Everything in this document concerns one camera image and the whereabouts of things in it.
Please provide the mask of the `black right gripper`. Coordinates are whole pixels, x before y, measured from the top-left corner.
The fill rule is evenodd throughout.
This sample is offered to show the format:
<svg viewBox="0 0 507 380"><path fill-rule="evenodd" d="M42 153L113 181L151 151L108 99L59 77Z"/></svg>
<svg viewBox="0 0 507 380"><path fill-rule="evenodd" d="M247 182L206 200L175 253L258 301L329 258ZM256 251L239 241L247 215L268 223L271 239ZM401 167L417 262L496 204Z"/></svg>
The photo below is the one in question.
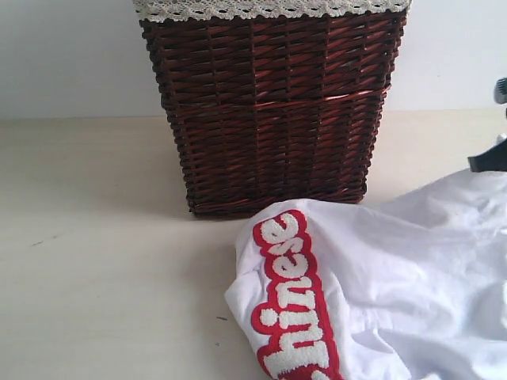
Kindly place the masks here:
<svg viewBox="0 0 507 380"><path fill-rule="evenodd" d="M468 163L473 173L482 172L506 172L507 171L507 147L506 142L496 146L477 156L469 157Z"/></svg>

